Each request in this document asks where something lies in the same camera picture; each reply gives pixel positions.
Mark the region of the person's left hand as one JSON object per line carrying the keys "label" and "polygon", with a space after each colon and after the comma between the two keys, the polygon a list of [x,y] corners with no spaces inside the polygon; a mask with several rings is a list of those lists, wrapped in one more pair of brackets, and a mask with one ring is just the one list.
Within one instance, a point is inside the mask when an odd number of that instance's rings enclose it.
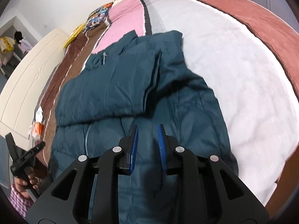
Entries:
{"label": "person's left hand", "polygon": [[[30,183],[33,185],[33,188],[38,190],[40,188],[40,183],[39,183],[38,179],[36,178],[34,169],[31,167],[28,170],[29,170],[29,175],[27,177],[30,180]],[[26,180],[24,180],[22,178],[14,177],[14,184],[15,184],[15,188],[16,188],[17,192],[19,192],[24,198],[26,198],[26,199],[31,198],[26,190],[26,186],[27,186]]]}

